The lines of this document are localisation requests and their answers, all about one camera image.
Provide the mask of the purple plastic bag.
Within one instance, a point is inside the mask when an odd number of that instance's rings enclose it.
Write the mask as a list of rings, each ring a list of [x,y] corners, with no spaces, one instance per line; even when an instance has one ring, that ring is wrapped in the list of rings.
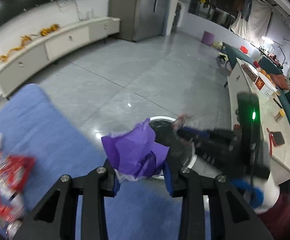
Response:
[[[108,161],[129,181],[161,173],[169,147],[155,141],[156,133],[147,118],[131,131],[110,133],[101,138]]]

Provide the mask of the red white snack bag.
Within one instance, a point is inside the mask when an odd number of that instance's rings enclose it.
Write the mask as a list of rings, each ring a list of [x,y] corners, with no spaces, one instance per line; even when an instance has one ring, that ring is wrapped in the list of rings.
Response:
[[[0,133],[0,230],[6,229],[7,239],[13,239],[26,213],[22,195],[36,159],[2,152]]]

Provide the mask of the white round trash bin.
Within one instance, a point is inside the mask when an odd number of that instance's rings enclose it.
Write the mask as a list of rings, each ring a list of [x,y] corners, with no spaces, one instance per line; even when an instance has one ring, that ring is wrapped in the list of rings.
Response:
[[[155,141],[163,146],[169,147],[163,173],[170,176],[165,181],[179,182],[179,170],[182,167],[192,168],[197,160],[192,143],[185,142],[177,135],[178,129],[185,126],[191,119],[190,116],[181,115],[171,118],[168,116],[153,116],[149,125],[155,132]]]

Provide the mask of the black wallet on table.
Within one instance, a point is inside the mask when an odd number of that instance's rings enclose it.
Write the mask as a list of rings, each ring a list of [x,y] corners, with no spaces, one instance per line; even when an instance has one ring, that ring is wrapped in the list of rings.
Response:
[[[272,141],[275,147],[285,144],[285,140],[281,132],[272,132]]]

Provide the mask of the red white gift box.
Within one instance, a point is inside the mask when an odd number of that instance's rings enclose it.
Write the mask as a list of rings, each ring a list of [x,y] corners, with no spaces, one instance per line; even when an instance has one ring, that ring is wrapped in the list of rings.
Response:
[[[268,99],[272,96],[272,94],[277,92],[277,89],[273,83],[264,74],[259,72],[254,66],[243,61],[241,67],[252,81],[252,87],[257,88],[257,90],[265,98]]]

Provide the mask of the purple round stool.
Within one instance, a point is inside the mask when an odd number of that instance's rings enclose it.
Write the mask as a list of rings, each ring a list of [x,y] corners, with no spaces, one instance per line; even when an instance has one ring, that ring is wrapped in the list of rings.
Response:
[[[214,42],[214,34],[208,31],[204,31],[201,42],[207,46],[211,46]]]

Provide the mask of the blue fluffy rug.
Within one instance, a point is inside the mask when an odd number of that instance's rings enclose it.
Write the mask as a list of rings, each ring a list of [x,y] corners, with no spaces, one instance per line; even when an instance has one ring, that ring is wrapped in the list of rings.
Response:
[[[20,89],[0,111],[4,154],[36,159],[24,188],[33,209],[64,174],[80,177],[101,166],[105,155],[80,133],[38,85]],[[181,198],[172,198],[158,179],[125,181],[114,198],[105,198],[110,239],[177,239]]]

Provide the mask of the grey refrigerator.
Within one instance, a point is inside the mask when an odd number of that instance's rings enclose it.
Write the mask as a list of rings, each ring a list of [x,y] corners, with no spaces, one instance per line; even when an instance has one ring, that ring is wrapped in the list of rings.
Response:
[[[109,0],[108,15],[119,18],[118,38],[137,42],[162,35],[169,0]]]

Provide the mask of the white TV cabinet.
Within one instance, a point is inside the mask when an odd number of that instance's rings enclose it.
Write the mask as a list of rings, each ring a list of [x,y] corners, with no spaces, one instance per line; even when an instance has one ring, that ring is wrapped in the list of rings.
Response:
[[[121,20],[99,17],[61,27],[37,37],[0,63],[0,89],[8,97],[25,81],[65,55],[120,32]]]

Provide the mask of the golden dragon ornament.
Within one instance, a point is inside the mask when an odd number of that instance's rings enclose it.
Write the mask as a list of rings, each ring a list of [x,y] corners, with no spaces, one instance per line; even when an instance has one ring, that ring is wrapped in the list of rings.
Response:
[[[0,55],[0,62],[7,62],[10,56],[14,51],[21,51],[25,49],[25,47],[31,43],[34,39],[38,37],[46,37],[50,33],[58,31],[60,29],[60,25],[55,23],[48,28],[41,29],[37,34],[29,34],[20,36],[20,45],[18,47],[11,48],[6,54]]]

